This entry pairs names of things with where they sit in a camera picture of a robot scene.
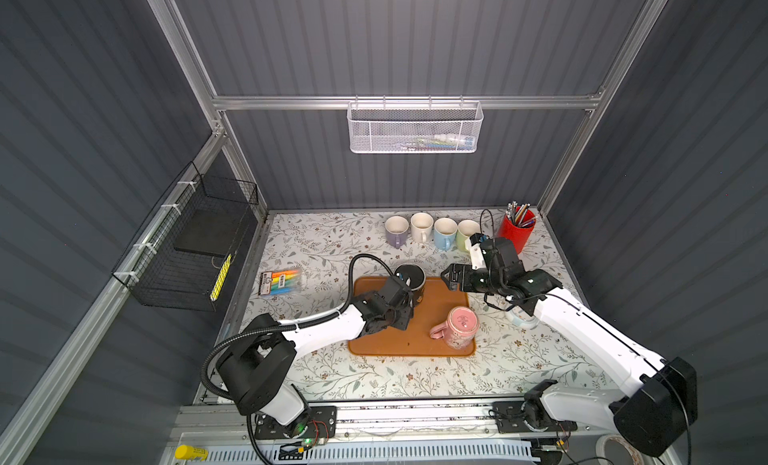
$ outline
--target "floral pattern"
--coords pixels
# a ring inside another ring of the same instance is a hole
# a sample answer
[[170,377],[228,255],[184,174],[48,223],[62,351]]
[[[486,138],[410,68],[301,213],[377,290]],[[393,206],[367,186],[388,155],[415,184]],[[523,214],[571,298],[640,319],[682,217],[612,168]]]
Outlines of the floral pattern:
[[[384,221],[414,212],[349,212],[279,214],[274,217],[259,272],[301,268],[301,289],[273,297],[260,297],[258,277],[254,284],[243,327],[252,318],[269,312],[279,319],[317,313],[338,305],[346,297],[346,273],[350,259],[361,251],[379,256],[395,268],[414,261],[428,276],[453,262],[469,263],[469,255],[438,251],[426,244],[408,242],[401,249],[387,245]],[[502,210],[492,210],[500,223]],[[456,222],[477,220],[480,210],[430,211],[433,218]],[[490,229],[486,214],[484,230]],[[528,270],[543,268],[574,294],[552,238],[542,223],[534,227],[521,259]],[[383,275],[374,261],[360,259],[355,279]],[[470,306],[480,318],[477,351],[471,357],[358,357],[346,342],[314,351],[296,361],[286,380],[294,383],[308,400],[381,397],[447,397],[490,393],[519,393],[545,378],[577,387],[613,388],[606,374],[574,345],[550,327],[531,330],[512,326],[500,311],[489,308],[482,297],[470,294]]]

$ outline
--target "orange serving tray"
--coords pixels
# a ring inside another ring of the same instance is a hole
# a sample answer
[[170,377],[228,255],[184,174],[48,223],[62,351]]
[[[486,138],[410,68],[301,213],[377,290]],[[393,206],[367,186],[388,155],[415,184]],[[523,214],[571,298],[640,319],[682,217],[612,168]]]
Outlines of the orange serving tray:
[[[386,277],[360,277],[355,280],[354,295],[379,290]],[[408,329],[389,327],[379,333],[350,340],[354,355],[376,357],[469,357],[475,353],[475,339],[461,350],[450,348],[443,340],[429,337],[429,330],[448,317],[454,307],[469,307],[463,291],[450,291],[438,277],[428,277],[424,285],[424,298],[413,310]]]

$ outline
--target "pink mug handle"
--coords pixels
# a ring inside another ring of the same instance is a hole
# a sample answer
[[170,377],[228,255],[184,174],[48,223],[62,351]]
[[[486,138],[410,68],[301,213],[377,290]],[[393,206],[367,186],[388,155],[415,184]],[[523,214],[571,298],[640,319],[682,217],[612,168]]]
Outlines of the pink mug handle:
[[442,324],[432,327],[432,330],[429,331],[429,336],[432,338],[443,338],[446,336],[447,328],[448,321],[446,320]]

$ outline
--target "dark gray panel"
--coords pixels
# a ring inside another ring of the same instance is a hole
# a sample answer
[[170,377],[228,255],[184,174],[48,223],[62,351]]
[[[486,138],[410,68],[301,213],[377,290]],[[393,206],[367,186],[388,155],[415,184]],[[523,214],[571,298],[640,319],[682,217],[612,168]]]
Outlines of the dark gray panel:
[[230,111],[274,210],[535,203],[584,114],[489,110],[478,151],[356,154],[342,111]]
[[[146,0],[0,0],[0,70],[5,428],[210,128]],[[220,320],[126,305],[28,463],[153,461]]]
[[176,0],[220,95],[598,89],[644,0]]
[[762,457],[766,395],[732,392],[768,379],[766,8],[670,0],[550,214],[590,305],[696,368],[694,463]]

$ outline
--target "pink mug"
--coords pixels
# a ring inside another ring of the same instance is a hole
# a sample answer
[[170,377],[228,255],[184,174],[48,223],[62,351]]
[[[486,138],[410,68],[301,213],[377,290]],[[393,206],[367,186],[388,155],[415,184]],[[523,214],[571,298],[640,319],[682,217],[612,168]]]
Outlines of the pink mug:
[[429,336],[442,338],[450,348],[460,350],[472,342],[480,328],[480,321],[471,308],[454,307],[448,313],[448,319],[432,327]]

